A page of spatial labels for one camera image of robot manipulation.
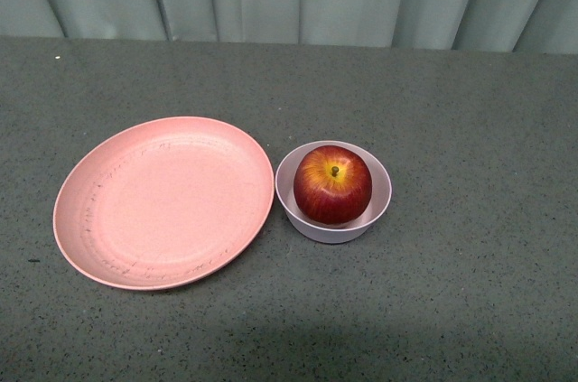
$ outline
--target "red apple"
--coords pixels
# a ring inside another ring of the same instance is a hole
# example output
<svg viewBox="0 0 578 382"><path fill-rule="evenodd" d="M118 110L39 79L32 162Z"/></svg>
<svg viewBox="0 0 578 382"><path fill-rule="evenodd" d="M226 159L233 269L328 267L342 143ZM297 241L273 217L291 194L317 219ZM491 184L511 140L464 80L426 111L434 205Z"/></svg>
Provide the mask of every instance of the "red apple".
<svg viewBox="0 0 578 382"><path fill-rule="evenodd" d="M371 200L371 173L358 154L337 145L310 151L297 167L294 196L303 214L327 225L359 217Z"/></svg>

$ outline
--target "bowl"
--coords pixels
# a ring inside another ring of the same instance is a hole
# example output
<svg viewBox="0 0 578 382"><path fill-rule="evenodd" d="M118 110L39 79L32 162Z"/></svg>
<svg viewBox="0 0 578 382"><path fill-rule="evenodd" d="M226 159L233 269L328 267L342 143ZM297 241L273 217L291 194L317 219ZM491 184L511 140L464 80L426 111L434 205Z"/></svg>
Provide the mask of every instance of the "bowl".
<svg viewBox="0 0 578 382"><path fill-rule="evenodd" d="M297 207L293 193L295 172L301 160L313 149L322 145L338 145L358 154L371 172L372 195L368 207L360 217L342 224L339 228L325 226L308 219ZM342 244L361 236L386 211L391 201L391 180L386 168L368 151L342 141L315 141L290 152L279 164L275 173L275 190L293 226L309 239L324 244Z"/></svg>

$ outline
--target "pink plate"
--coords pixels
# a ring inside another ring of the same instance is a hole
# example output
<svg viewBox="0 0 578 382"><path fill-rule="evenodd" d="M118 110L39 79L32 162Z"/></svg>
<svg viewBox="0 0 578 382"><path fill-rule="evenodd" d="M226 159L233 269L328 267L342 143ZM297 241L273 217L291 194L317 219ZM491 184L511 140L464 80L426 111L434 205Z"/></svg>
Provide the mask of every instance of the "pink plate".
<svg viewBox="0 0 578 382"><path fill-rule="evenodd" d="M238 256L263 227L271 163L240 129L204 117L131 127L70 172L54 206L66 259L103 284L191 283Z"/></svg>

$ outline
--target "speckled surface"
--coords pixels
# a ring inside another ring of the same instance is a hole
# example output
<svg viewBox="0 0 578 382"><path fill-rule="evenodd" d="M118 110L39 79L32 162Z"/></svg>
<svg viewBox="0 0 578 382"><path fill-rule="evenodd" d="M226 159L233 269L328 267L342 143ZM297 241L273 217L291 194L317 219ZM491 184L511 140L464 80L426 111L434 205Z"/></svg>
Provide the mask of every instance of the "speckled surface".
<svg viewBox="0 0 578 382"><path fill-rule="evenodd" d="M577 87L576 56L0 39L0 380L578 380ZM239 258L166 292L77 273L51 229L65 177L181 115L275 168L357 144L392 203L326 246L276 200Z"/></svg>

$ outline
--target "countertop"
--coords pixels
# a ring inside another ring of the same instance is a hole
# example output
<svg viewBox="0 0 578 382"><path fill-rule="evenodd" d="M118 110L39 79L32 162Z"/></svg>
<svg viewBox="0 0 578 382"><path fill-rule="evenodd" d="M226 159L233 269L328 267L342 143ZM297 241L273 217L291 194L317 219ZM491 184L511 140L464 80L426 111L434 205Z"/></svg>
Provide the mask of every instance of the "countertop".
<svg viewBox="0 0 578 382"><path fill-rule="evenodd" d="M578 57L0 38L0 380L578 380ZM251 245L161 292L78 273L52 232L70 170L167 116L373 153L361 237Z"/></svg>

